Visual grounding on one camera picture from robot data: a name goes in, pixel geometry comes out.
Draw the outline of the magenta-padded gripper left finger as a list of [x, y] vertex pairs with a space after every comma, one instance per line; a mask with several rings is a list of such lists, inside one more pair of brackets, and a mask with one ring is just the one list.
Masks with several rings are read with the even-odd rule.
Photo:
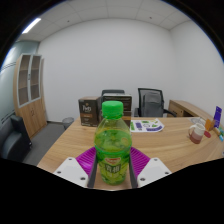
[[84, 188], [93, 188], [97, 171], [96, 149], [86, 150], [78, 157], [68, 157], [54, 171], [56, 176]]

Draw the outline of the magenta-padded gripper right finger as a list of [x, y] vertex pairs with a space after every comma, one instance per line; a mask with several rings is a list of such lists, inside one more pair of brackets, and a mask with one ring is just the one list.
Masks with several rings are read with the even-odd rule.
[[133, 188], [140, 188], [171, 174], [159, 158], [149, 158], [140, 150], [130, 149], [130, 181]]

